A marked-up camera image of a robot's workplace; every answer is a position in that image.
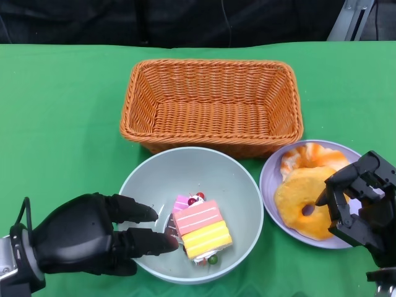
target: robotic hand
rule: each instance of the robotic hand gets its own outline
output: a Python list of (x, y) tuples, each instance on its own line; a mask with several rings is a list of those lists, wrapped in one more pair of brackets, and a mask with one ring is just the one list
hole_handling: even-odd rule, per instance
[[(377, 284), (376, 296), (396, 296), (395, 173), (394, 166), (368, 152), (331, 176), (316, 201), (317, 206), (329, 207), (329, 231), (352, 246), (367, 248), (381, 268), (366, 274), (369, 282)], [(344, 193), (361, 202), (359, 215), (351, 215)]]
[[(20, 222), (25, 209), (27, 227)], [(114, 231), (112, 222), (157, 219), (153, 209), (134, 199), (96, 193), (58, 207), (33, 230), (25, 198), (10, 235), (0, 238), (0, 296), (31, 296), (45, 287), (44, 273), (134, 275), (137, 267), (131, 258), (174, 251), (178, 242), (151, 229)]]

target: light gray bowl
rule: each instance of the light gray bowl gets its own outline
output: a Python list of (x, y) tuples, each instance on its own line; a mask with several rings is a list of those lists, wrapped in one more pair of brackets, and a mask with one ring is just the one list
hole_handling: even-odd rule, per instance
[(210, 282), (234, 269), (259, 239), (264, 208), (261, 194), (251, 175), (229, 156), (199, 147), (183, 147), (155, 155), (138, 166), (126, 179), (120, 194), (153, 207), (155, 223), (123, 223), (129, 227), (164, 232), (176, 196), (203, 192), (216, 200), (230, 230), (233, 245), (218, 253), (216, 265), (195, 266), (183, 249), (168, 254), (143, 256), (136, 262), (163, 280), (180, 284)]

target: green table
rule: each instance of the green table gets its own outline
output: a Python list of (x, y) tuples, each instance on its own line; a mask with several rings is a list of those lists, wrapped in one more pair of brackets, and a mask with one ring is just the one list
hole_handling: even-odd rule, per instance
[[(116, 46), (0, 46), (0, 235), (22, 198), (37, 226), (57, 206), (88, 192), (113, 194), (150, 154), (118, 131), (129, 73), (152, 58), (276, 59), (296, 72), (305, 139), (376, 150), (396, 165), (396, 43), (290, 43), (244, 49)], [(263, 160), (241, 162), (256, 181)], [(374, 270), (362, 247), (303, 244), (268, 215), (259, 242), (227, 276), (205, 285), (135, 277), (48, 275), (35, 296), (372, 296)]]

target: basket rim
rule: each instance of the basket rim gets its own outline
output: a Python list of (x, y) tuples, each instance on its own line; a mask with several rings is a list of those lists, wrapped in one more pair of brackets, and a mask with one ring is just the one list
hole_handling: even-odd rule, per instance
[[(134, 103), (132, 91), (137, 87), (137, 76), (140, 71), (152, 64), (251, 64), (251, 65), (273, 65), (284, 68), (287, 71), (288, 82), (293, 91), (293, 132), (280, 135), (263, 134), (208, 134), (208, 133), (163, 133), (163, 132), (137, 132), (131, 128), (131, 117), (129, 111)], [(186, 142), (198, 142), (200, 144), (270, 144), (284, 145), (299, 140), (304, 131), (301, 114), (301, 102), (298, 92), (296, 76), (293, 69), (285, 62), (273, 60), (240, 60), (240, 59), (148, 59), (138, 62), (132, 69), (126, 92), (125, 102), (120, 122), (120, 131), (123, 137), (133, 142), (144, 142), (148, 144), (182, 144)]]

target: bowl rim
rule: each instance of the bowl rim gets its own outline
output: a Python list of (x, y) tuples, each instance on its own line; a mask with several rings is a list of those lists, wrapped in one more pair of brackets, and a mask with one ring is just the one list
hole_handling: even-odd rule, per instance
[[(333, 141), (329, 141), (329, 140), (322, 140), (322, 139), (306, 139), (306, 140), (300, 140), (300, 141), (297, 141), (297, 142), (295, 142), (295, 143), (293, 143), (293, 144), (285, 145), (284, 147), (280, 148), (279, 150), (284, 149), (284, 148), (287, 148), (287, 147), (291, 147), (292, 145), (296, 145), (296, 144), (301, 144), (301, 145), (303, 145), (303, 144), (306, 144), (306, 143), (308, 143), (308, 142), (315, 142), (315, 143), (322, 142), (322, 143), (326, 143), (326, 144), (334, 144), (334, 145), (337, 145), (337, 146), (339, 146), (339, 147), (342, 147), (343, 149), (348, 150), (348, 151), (350, 151), (351, 153), (354, 153), (354, 154), (356, 154), (357, 156), (361, 157), (361, 154), (360, 154), (360, 153), (358, 153), (358, 152), (356, 152), (356, 151), (350, 149), (349, 147), (346, 147), (346, 146), (344, 146), (344, 145), (342, 145), (342, 144), (339, 144), (339, 143), (337, 143), (337, 142), (333, 142)], [(262, 201), (263, 201), (265, 210), (266, 210), (267, 213), (270, 215), (271, 219), (272, 219), (272, 220), (273, 220), (284, 232), (286, 232), (287, 234), (289, 234), (291, 237), (293, 237), (294, 239), (297, 239), (298, 241), (301, 241), (301, 242), (303, 242), (303, 243), (306, 243), (306, 244), (308, 244), (308, 245), (310, 245), (310, 246), (315, 246), (315, 247), (317, 247), (317, 248), (322, 248), (322, 249), (348, 249), (348, 248), (352, 247), (352, 246), (350, 246), (349, 244), (346, 244), (346, 245), (343, 246), (343, 247), (328, 247), (328, 246), (323, 246), (323, 245), (321, 245), (321, 244), (320, 244), (321, 241), (318, 241), (317, 244), (314, 244), (314, 243), (312, 243), (312, 242), (309, 240), (309, 238), (307, 238), (307, 237), (305, 237), (305, 236), (303, 236), (303, 235), (297, 235), (297, 234), (295, 234), (294, 232), (292, 232), (288, 227), (286, 227), (286, 225), (284, 225), (283, 222), (279, 222), (279, 221), (274, 217), (274, 214), (273, 214), (273, 213), (271, 212), (271, 210), (269, 209), (269, 206), (267, 206), (267, 204), (264, 202), (264, 193), (262, 192), (262, 178), (263, 178), (263, 175), (264, 175), (264, 171), (266, 170), (266, 167), (267, 167), (267, 165), (269, 164), (268, 161), (269, 161), (269, 159), (272, 158), (272, 157), (273, 157), (273, 154), (272, 154), (271, 156), (269, 156), (269, 158), (267, 159), (267, 161), (265, 161), (265, 164), (264, 164), (263, 168), (261, 169), (260, 180), (259, 180), (259, 187), (260, 187), (260, 193), (261, 193), (261, 196), (262, 196)]]
[(134, 259), (135, 262), (141, 266), (144, 270), (146, 270), (148, 273), (162, 279), (162, 280), (166, 280), (169, 282), (173, 282), (173, 283), (189, 283), (189, 284), (199, 284), (199, 283), (205, 283), (205, 282), (209, 282), (211, 280), (215, 280), (216, 278), (219, 278), (225, 274), (227, 274), (228, 272), (230, 272), (231, 270), (233, 270), (236, 266), (238, 266), (243, 260), (245, 260), (245, 258), (250, 254), (250, 252), (252, 251), (252, 249), (254, 248), (254, 246), (256, 245), (257, 241), (259, 240), (259, 237), (261, 235), (261, 231), (262, 231), (262, 227), (263, 227), (263, 223), (264, 223), (264, 206), (262, 203), (262, 196), (261, 196), (261, 192), (260, 189), (257, 185), (257, 183), (255, 182), (255, 180), (253, 179), (252, 175), (245, 169), (244, 166), (242, 166), (239, 162), (237, 162), (235, 159), (231, 158), (230, 156), (218, 152), (216, 150), (212, 150), (210, 148), (204, 148), (204, 147), (178, 147), (178, 148), (173, 148), (171, 150), (165, 150), (164, 152), (158, 153), (154, 156), (151, 156), (150, 158), (148, 158), (147, 160), (143, 161), (139, 166), (137, 166), (131, 173), (130, 175), (127, 177), (127, 179), (125, 180), (125, 182), (123, 183), (121, 189), (119, 190), (119, 195), (122, 195), (122, 191), (124, 190), (125, 185), (127, 184), (127, 182), (129, 181), (129, 179), (131, 178), (131, 176), (137, 171), (139, 170), (140, 167), (144, 166), (147, 162), (149, 162), (151, 159), (156, 158), (157, 156), (160, 155), (164, 155), (166, 153), (169, 152), (174, 152), (176, 150), (189, 150), (189, 149), (196, 149), (196, 150), (206, 150), (208, 152), (213, 152), (213, 153), (217, 153), (219, 155), (222, 155), (224, 157), (226, 157), (227, 159), (231, 160), (232, 162), (234, 162), (235, 164), (237, 164), (245, 173), (246, 175), (250, 178), (250, 180), (252, 181), (256, 192), (257, 192), (257, 197), (259, 199), (259, 204), (260, 204), (260, 225), (259, 225), (259, 229), (257, 231), (256, 237), (254, 238), (252, 244), (249, 246), (248, 250), (232, 265), (230, 265), (229, 267), (216, 272), (214, 274), (205, 276), (205, 277), (196, 277), (196, 278), (183, 278), (183, 277), (171, 277), (165, 274), (162, 274), (160, 272), (156, 272), (155, 270), (151, 269), (150, 267), (147, 267), (146, 265), (144, 265), (143, 263), (141, 263), (140, 259)]

